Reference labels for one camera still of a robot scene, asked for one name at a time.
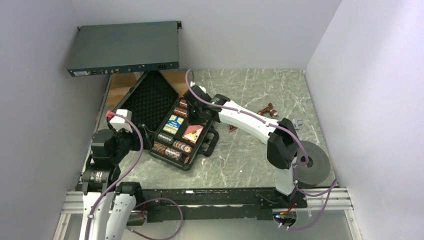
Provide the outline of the red card deck box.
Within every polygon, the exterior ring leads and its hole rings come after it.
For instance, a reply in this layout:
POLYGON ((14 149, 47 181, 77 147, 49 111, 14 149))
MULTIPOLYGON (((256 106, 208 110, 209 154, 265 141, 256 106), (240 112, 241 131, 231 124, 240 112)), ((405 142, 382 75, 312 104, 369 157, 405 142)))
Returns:
POLYGON ((204 125, 189 125, 185 130, 182 138, 188 142, 196 144, 198 139, 200 138, 202 131, 204 129, 204 125))

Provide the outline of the blue white card deck box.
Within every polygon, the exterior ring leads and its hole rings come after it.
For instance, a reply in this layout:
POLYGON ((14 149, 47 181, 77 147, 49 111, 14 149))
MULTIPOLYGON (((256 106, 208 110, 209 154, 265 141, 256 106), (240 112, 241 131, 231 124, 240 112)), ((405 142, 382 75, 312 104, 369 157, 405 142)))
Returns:
POLYGON ((184 120, 185 119, 183 117, 172 114, 162 130, 169 134, 176 135, 184 120))

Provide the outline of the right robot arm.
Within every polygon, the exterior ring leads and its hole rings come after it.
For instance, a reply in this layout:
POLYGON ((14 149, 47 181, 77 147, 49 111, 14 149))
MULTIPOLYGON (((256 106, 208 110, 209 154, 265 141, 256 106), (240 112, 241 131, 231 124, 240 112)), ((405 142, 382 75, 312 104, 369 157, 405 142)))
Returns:
POLYGON ((293 192, 297 186, 294 176, 297 156, 299 151, 307 151, 289 119, 276 120, 261 116, 226 96, 217 94, 211 97, 196 84, 188 86, 184 97, 199 118, 235 126, 264 143, 266 158, 275 167, 275 187, 278 191, 275 194, 276 203, 287 208, 295 201, 293 192))

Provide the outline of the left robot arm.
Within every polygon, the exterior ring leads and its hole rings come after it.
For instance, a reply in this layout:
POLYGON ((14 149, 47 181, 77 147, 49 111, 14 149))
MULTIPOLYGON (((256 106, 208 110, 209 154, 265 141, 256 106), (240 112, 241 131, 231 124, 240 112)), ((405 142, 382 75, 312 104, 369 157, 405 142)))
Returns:
POLYGON ((160 202, 139 182, 123 181, 120 162, 131 151, 153 146, 144 129, 101 129, 92 136, 91 155, 82 174, 83 219, 79 239, 120 240, 133 210, 160 202))

